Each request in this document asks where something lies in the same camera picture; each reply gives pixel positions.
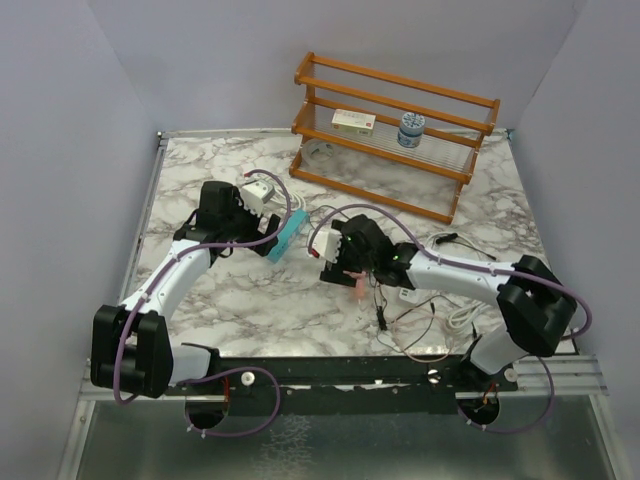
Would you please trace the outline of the pink cube socket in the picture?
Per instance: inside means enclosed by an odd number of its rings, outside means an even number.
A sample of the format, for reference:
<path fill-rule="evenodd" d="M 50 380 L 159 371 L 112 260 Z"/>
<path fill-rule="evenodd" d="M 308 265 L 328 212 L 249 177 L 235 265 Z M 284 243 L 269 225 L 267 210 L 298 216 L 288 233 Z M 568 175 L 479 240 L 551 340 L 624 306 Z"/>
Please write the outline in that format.
<path fill-rule="evenodd" d="M 367 272 L 366 271 L 352 272 L 352 271 L 344 270 L 343 273 L 355 281 L 354 298 L 358 302 L 363 301 L 366 297 L 366 285 L 367 285 L 367 279 L 368 279 Z"/>

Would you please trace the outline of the teal power strip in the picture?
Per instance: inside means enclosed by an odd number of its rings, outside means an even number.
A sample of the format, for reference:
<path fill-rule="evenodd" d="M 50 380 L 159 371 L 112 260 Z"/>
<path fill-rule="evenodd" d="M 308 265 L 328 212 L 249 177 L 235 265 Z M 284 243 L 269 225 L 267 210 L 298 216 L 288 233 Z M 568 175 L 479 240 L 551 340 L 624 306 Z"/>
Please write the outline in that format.
<path fill-rule="evenodd" d="M 266 259 L 271 263 L 279 262 L 285 253 L 289 250 L 289 247 L 301 234 L 301 231 L 309 222 L 309 214 L 304 209 L 295 210 L 284 228 L 277 236 L 276 245 L 270 250 Z"/>

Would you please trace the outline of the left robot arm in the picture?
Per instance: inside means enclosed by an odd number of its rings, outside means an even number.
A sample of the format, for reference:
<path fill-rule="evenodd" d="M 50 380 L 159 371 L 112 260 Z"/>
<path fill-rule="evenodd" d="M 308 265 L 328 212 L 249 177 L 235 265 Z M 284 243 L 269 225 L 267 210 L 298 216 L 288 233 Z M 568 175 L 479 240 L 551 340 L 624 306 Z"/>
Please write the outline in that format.
<path fill-rule="evenodd" d="M 198 207 L 174 233 L 169 251 L 151 276 L 119 304 L 101 306 L 93 319 L 90 378 L 109 388 L 119 404 L 158 398 L 188 383 L 206 395 L 220 385 L 213 351 L 172 345 L 167 323 L 195 282 L 237 248 L 277 261 L 309 222 L 302 208 L 264 217 L 273 189 L 257 180 L 241 187 L 206 181 Z"/>

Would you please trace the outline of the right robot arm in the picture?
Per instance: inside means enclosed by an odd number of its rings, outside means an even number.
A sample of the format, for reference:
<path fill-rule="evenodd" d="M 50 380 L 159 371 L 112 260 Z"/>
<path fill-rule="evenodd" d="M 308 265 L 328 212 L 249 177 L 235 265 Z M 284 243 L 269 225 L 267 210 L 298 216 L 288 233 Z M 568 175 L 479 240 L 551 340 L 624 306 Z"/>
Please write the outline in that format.
<path fill-rule="evenodd" d="M 479 262 L 393 242 L 365 215 L 332 222 L 322 280 L 352 286 L 353 274 L 371 274 L 380 284 L 437 290 L 498 309 L 502 323 L 474 340 L 459 367 L 461 383 L 481 391 L 497 373 L 525 356 L 551 357 L 562 342 L 576 300 L 538 258 L 515 263 Z"/>

